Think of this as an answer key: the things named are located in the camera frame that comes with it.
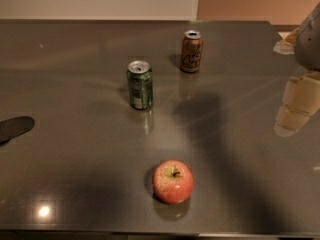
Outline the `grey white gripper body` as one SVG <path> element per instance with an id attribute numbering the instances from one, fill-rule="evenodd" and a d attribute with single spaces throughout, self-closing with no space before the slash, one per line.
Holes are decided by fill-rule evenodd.
<path id="1" fill-rule="evenodd" d="M 320 3 L 299 26 L 294 54 L 296 61 L 306 69 L 320 70 Z"/>

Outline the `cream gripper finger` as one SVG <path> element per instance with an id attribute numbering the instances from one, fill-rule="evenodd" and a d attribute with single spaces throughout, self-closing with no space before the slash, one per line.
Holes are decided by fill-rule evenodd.
<path id="1" fill-rule="evenodd" d="M 282 55 L 293 55 L 297 34 L 298 29 L 285 33 L 282 39 L 275 44 L 273 51 Z"/>
<path id="2" fill-rule="evenodd" d="M 290 77 L 276 116 L 274 131 L 281 137 L 297 133 L 320 109 L 320 72 Z"/>

